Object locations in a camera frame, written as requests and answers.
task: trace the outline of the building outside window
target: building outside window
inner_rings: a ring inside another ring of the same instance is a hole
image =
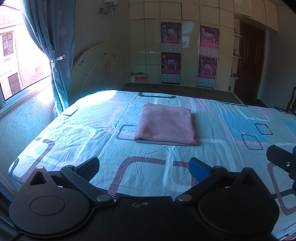
[[[6,0],[0,7],[0,95],[9,101],[17,92],[50,76],[49,60],[31,39],[20,0]]]

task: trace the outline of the brown wooden door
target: brown wooden door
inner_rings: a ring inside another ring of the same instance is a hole
[[[234,93],[245,104],[252,104],[257,98],[265,52],[265,31],[240,22],[239,56]]]

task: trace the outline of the patterned bedsheet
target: patterned bedsheet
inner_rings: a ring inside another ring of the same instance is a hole
[[[134,142],[141,108],[147,102],[189,108],[199,145]],[[252,167],[280,207],[273,230],[280,238],[296,231],[296,193],[288,174],[267,160],[270,145],[292,152],[296,146],[295,116],[214,100],[102,91],[78,100],[50,123],[18,156],[9,174],[20,188],[36,166],[54,171],[97,156],[100,170],[90,183],[111,196],[175,198],[197,184],[188,171],[191,157],[229,171]]]

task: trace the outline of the curtain clip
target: curtain clip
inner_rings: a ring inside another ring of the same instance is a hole
[[[63,55],[63,56],[60,56],[60,57],[57,57],[57,58],[51,59],[50,62],[53,63],[53,62],[55,62],[55,61],[57,61],[57,60],[62,60],[63,58],[66,58],[66,56]]]

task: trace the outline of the folded pink towel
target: folded pink towel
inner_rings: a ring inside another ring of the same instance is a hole
[[[133,140],[160,145],[197,145],[191,111],[183,107],[146,103]]]

